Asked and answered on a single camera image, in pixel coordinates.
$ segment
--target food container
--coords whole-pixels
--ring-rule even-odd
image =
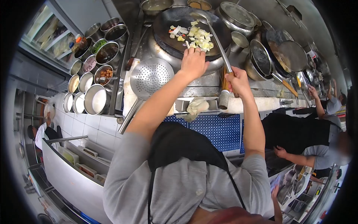
[[[119,23],[120,23],[119,18],[117,17],[110,18],[109,20],[107,20],[105,23],[102,24],[100,30],[104,32],[104,34],[106,34],[109,29],[111,29],[115,25],[118,25]]]
[[[96,62],[96,55],[92,54],[84,61],[82,65],[83,74],[86,72],[96,72],[98,67],[99,66],[97,65]]]
[[[113,68],[118,67],[121,52],[116,42],[108,42],[103,45],[96,54],[96,62],[99,65],[110,65]]]
[[[79,76],[83,75],[84,72],[82,71],[82,61],[76,60],[73,65],[71,66],[71,69],[69,71],[69,74],[71,76],[78,74]]]
[[[77,93],[78,91],[78,83],[79,83],[79,75],[73,75],[68,82],[67,91],[69,93]]]
[[[104,33],[100,30],[101,24],[95,23],[84,33],[86,38],[92,38],[94,42],[104,37]]]
[[[145,0],[139,5],[144,15],[156,17],[159,13],[173,7],[174,0]]]
[[[85,93],[93,84],[93,74],[91,72],[86,72],[79,79],[78,90],[82,93]]]
[[[84,109],[89,115],[109,112],[111,95],[100,84],[92,85],[84,95]]]
[[[72,109],[75,114],[82,114],[84,111],[84,93],[79,92],[73,98]]]
[[[92,46],[94,44],[94,41],[92,40],[92,38],[87,38],[87,48],[84,49],[84,50],[78,50],[74,57],[81,60],[82,62],[84,62],[90,55],[91,55],[91,49],[92,49]]]
[[[249,42],[244,35],[239,32],[231,32],[231,51],[241,53],[242,50],[249,47]]]
[[[95,84],[99,84],[99,82],[97,82],[97,79],[99,79],[101,77],[101,72],[104,72],[104,71],[107,71],[107,70],[112,70],[113,71],[112,66],[103,65],[96,71],[95,76],[93,78],[93,81],[94,81]],[[100,84],[100,85],[106,86],[106,88],[112,88],[113,83],[114,83],[114,80],[106,80],[106,82],[104,84]]]
[[[89,168],[85,164],[76,163],[76,167],[78,167],[80,170],[82,170],[83,172],[85,172],[86,174],[90,175],[93,178],[97,174],[97,171],[95,171],[94,169]]]
[[[125,46],[128,39],[127,27],[124,24],[118,24],[109,29],[105,35],[106,41],[116,42],[119,45],[119,48]]]
[[[97,42],[95,42],[92,46],[92,49],[91,49],[91,54],[96,54],[97,51],[101,48],[101,46],[105,45],[108,41],[106,41],[106,39],[102,38],[102,39],[99,39]]]
[[[65,113],[69,113],[69,112],[73,112],[73,96],[72,93],[67,93],[65,95],[65,98],[63,99],[63,111],[65,111]]]

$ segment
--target perforated strainer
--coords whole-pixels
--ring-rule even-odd
[[[150,58],[140,62],[133,71],[130,78],[131,88],[137,100],[128,112],[118,132],[123,134],[144,100],[174,77],[171,65],[159,58]]]

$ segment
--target white tile floor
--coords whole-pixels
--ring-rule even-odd
[[[59,93],[53,96],[50,103],[55,104],[56,114],[53,122],[62,128],[62,135],[64,138],[87,135],[89,140],[97,144],[107,147],[108,149],[116,150],[119,145],[122,135],[117,132],[119,125],[116,118],[100,116],[65,113],[62,107],[64,93]],[[265,118],[272,111],[260,112],[261,120]],[[73,144],[80,145],[79,140],[72,140]],[[240,154],[240,150],[231,150],[223,152],[224,156],[235,156]]]

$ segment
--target hand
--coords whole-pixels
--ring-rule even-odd
[[[229,82],[230,92],[239,94],[240,98],[253,96],[246,71],[233,66],[231,66],[231,68],[235,76],[225,74],[225,79]]]
[[[210,62],[205,62],[205,52],[200,48],[185,49],[180,72],[189,79],[190,82],[200,78]]]
[[[277,197],[277,193],[279,192],[279,186],[276,185],[275,188],[271,192],[271,198],[275,199]]]
[[[284,148],[280,147],[280,146],[277,146],[277,148],[274,147],[274,151],[275,151],[275,154],[280,158],[286,158],[286,156],[288,154],[286,152],[286,150]]]
[[[312,96],[314,99],[319,99],[316,88],[313,86],[308,86],[308,94]]]

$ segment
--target frying pan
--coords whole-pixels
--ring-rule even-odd
[[[206,12],[201,9],[192,7],[176,7],[162,12],[155,18],[153,22],[154,38],[158,45],[161,46],[161,48],[167,51],[170,55],[179,59],[183,58],[184,51],[187,48],[186,46],[183,46],[185,41],[177,41],[176,38],[171,39],[169,37],[168,30],[170,29],[171,25],[175,27],[191,27],[191,22],[196,21],[196,19],[191,16],[192,13],[203,14]],[[215,30],[223,49],[226,51],[231,43],[230,29],[214,14],[207,13],[207,15],[212,21],[212,27]],[[200,27],[206,32],[210,32],[208,25],[204,23],[200,22],[198,25],[196,25],[196,27]],[[191,42],[189,36],[186,36],[185,40],[187,40],[189,43]],[[214,48],[206,52],[206,61],[213,61],[221,57],[218,46],[214,40],[211,42],[214,43]]]

